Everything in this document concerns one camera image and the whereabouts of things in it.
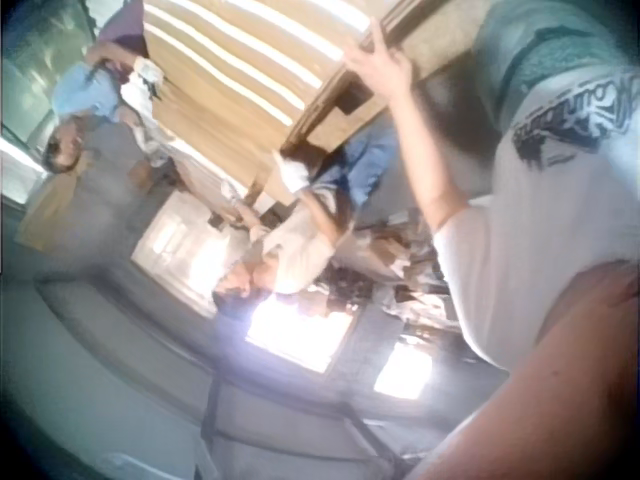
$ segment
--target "graphic print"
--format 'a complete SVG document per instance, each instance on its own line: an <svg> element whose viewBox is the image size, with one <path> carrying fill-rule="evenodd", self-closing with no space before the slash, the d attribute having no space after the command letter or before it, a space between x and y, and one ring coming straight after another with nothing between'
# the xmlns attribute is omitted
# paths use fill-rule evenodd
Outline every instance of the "graphic print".
<svg viewBox="0 0 640 480"><path fill-rule="evenodd" d="M626 134L640 103L640 73L583 83L558 99L514 127L514 146L529 168L543 170L552 165L545 165L542 158L548 139L596 153L612 134Z"/></svg>

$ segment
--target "light blue shirt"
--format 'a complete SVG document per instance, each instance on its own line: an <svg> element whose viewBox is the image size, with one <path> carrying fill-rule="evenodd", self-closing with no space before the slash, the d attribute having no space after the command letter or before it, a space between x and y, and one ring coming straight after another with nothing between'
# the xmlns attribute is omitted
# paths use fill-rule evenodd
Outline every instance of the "light blue shirt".
<svg viewBox="0 0 640 480"><path fill-rule="evenodd" d="M92 67L76 63L53 89L51 106L58 117L90 110L94 115L118 122L120 86L108 72L100 69L87 80Z"/></svg>

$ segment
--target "white t-shirt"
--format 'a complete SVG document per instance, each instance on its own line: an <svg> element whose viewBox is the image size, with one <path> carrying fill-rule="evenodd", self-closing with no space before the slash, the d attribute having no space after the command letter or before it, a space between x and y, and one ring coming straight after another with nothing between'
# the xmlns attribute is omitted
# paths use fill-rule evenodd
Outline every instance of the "white t-shirt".
<svg viewBox="0 0 640 480"><path fill-rule="evenodd" d="M314 193L331 213L336 212L335 192L314 189ZM329 239L318 231L309 210L298 205L278 228L269 231L259 226L251 229L251 242L263 241L263 254L278 254L278 273L274 291L297 293L307 288L322 273L335 253Z"/></svg>
<svg viewBox="0 0 640 480"><path fill-rule="evenodd" d="M640 258L640 71L590 67L527 96L498 146L494 195L434 236L461 327L513 369L576 274Z"/></svg>

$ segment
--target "raised hand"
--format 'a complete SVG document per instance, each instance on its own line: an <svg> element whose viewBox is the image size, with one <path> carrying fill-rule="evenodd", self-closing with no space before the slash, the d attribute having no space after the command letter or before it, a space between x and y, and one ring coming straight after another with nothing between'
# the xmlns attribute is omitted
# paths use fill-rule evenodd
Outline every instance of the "raised hand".
<svg viewBox="0 0 640 480"><path fill-rule="evenodd" d="M411 90L411 62L400 51L387 47L380 23L375 19L371 20L371 34L373 53L353 43L345 48L344 60L347 68L358 74L367 87L392 102Z"/></svg>

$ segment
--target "blue jeans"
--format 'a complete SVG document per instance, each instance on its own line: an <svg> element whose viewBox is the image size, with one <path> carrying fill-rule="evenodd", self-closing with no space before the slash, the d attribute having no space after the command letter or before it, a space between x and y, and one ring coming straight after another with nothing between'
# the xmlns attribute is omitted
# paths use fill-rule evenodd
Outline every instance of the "blue jeans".
<svg viewBox="0 0 640 480"><path fill-rule="evenodd" d="M337 158L313 184L344 190L359 210L398 158L398 135L388 115L378 116L335 152Z"/></svg>

